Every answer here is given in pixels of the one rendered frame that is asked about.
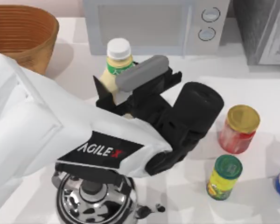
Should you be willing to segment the shiny metal kettle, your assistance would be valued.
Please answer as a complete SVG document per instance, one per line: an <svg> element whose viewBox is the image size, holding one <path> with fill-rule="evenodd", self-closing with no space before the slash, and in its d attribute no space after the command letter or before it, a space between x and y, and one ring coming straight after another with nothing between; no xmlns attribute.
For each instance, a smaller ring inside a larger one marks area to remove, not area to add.
<svg viewBox="0 0 280 224"><path fill-rule="evenodd" d="M133 178L114 170L59 161L51 180L57 188L56 211L64 224L137 224L166 210L161 204L140 205Z"/></svg>

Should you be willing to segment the cream bottle with white cap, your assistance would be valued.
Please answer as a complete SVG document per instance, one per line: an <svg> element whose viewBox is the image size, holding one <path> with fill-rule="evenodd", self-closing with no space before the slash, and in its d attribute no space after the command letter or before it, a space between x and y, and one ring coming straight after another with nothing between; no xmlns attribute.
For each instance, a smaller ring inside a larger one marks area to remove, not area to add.
<svg viewBox="0 0 280 224"><path fill-rule="evenodd" d="M99 80L108 92L112 94L115 104L121 104L127 100L131 92L123 92L115 83L119 75L133 67L133 56L128 40L124 38L111 39L107 44L106 69Z"/></svg>

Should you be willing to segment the yellow can with green lid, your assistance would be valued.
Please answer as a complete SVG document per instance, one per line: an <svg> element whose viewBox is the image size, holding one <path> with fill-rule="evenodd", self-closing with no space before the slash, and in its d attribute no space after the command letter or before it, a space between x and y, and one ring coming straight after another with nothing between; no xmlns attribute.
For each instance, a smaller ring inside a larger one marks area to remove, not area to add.
<svg viewBox="0 0 280 224"><path fill-rule="evenodd" d="M208 195L219 201L226 200L241 176L243 165L241 161L230 154L219 156L206 185Z"/></svg>

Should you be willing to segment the grey cabinet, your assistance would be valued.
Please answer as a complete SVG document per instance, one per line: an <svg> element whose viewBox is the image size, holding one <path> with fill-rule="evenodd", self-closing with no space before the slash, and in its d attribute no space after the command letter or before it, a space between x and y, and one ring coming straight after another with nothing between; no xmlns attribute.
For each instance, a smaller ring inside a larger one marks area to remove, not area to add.
<svg viewBox="0 0 280 224"><path fill-rule="evenodd" d="M280 65L280 0L233 0L248 65Z"/></svg>

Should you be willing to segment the red jar with gold lid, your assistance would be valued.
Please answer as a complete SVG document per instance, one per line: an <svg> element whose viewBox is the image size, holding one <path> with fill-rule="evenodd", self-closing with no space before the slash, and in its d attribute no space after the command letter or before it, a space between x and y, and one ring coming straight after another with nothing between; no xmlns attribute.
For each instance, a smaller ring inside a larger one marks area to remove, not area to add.
<svg viewBox="0 0 280 224"><path fill-rule="evenodd" d="M248 105L235 105L229 109L218 142L230 154L246 151L260 125L258 112Z"/></svg>

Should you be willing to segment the round microwave knob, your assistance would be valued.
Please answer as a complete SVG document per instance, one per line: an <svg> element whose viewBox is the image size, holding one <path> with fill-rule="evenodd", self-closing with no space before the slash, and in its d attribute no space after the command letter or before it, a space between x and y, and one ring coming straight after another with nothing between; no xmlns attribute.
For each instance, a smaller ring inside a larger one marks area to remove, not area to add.
<svg viewBox="0 0 280 224"><path fill-rule="evenodd" d="M212 27L202 28L197 35L201 41L211 41L216 36L216 30Z"/></svg>
<svg viewBox="0 0 280 224"><path fill-rule="evenodd" d="M205 22L215 22L220 17L220 10L216 7L208 8L203 10L202 12L202 19Z"/></svg>

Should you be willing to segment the brown woven basket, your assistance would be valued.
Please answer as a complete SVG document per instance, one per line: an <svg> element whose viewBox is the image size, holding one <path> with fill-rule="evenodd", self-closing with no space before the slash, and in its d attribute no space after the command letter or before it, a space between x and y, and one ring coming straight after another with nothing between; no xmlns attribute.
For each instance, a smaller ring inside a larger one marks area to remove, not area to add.
<svg viewBox="0 0 280 224"><path fill-rule="evenodd" d="M0 5L0 53L45 75L59 22L51 13L26 5Z"/></svg>

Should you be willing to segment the pale microwave oven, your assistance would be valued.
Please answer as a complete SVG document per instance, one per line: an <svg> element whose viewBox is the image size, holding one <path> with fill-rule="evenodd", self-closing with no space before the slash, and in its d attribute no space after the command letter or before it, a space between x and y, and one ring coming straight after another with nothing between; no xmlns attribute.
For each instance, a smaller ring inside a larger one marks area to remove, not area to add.
<svg viewBox="0 0 280 224"><path fill-rule="evenodd" d="M188 55L215 54L221 40L230 0L83 0L88 42L93 55L105 55L114 38L130 42L133 55L180 55L188 8L192 20ZM215 22L205 22L202 12L216 7L221 14ZM212 27L216 36L201 41L198 32Z"/></svg>

